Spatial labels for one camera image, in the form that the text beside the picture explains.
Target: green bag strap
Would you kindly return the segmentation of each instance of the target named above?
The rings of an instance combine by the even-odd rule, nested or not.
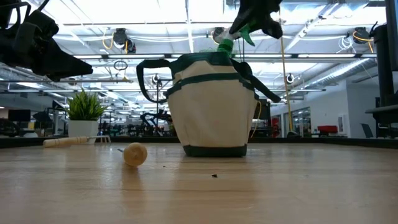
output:
[[[270,91],[258,78],[256,78],[250,68],[250,65],[246,62],[237,62],[235,60],[232,60],[232,64],[235,68],[235,70],[241,74],[241,76],[244,79],[247,79],[251,82],[251,84],[254,86],[255,89],[260,91],[264,96],[268,97],[268,99],[272,100],[274,103],[278,103],[281,101],[281,98]]]
[[[137,65],[137,79],[139,88],[141,89],[144,97],[152,103],[165,103],[167,100],[153,100],[149,97],[147,90],[145,89],[144,83],[144,68],[169,68],[170,62],[166,59],[156,59],[156,60],[143,60]]]

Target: ceiling pipe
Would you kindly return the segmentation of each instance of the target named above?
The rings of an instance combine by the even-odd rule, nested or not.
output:
[[[370,68],[377,66],[377,62],[375,59],[358,59],[354,62],[344,64],[344,65],[337,65],[330,70],[327,70],[315,78],[312,78],[307,84],[301,84],[296,86],[299,89],[306,89],[306,88],[315,88],[316,86],[328,86],[332,83],[338,83],[341,80],[344,80],[348,77],[351,77],[359,72],[363,72]]]

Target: green spray nozzle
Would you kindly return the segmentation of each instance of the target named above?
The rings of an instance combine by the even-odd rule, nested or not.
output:
[[[250,38],[249,35],[250,25],[246,24],[239,32],[241,33],[241,37],[251,46],[255,46],[253,40]]]
[[[217,51],[226,52],[228,56],[231,56],[233,48],[234,48],[233,40],[223,39],[223,41],[221,41],[221,43],[218,45]]]

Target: wall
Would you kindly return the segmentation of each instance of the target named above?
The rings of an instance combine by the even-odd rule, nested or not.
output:
[[[323,92],[310,92],[302,101],[292,101],[291,110],[299,110],[310,107],[311,109],[311,129],[314,132],[318,126],[335,125],[338,126],[338,117],[341,114],[348,114],[348,100],[346,82],[343,80],[337,86],[328,86]],[[287,105],[273,106],[271,116],[282,115],[282,133],[284,133],[284,113],[287,113]],[[350,137],[349,122],[346,122],[347,136]]]
[[[368,124],[373,136],[376,136],[376,121],[365,111],[376,107],[376,97],[379,97],[379,87],[376,84],[347,84],[349,126],[352,138],[365,138],[361,124]]]
[[[7,109],[0,109],[0,118],[8,118],[8,110]]]

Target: potted plant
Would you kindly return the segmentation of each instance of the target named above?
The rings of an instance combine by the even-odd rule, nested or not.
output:
[[[89,94],[83,89],[73,99],[68,100],[69,109],[69,137],[96,136],[98,133],[98,119],[104,113],[106,106],[101,106],[96,94]],[[95,139],[90,139],[88,144],[94,144]]]

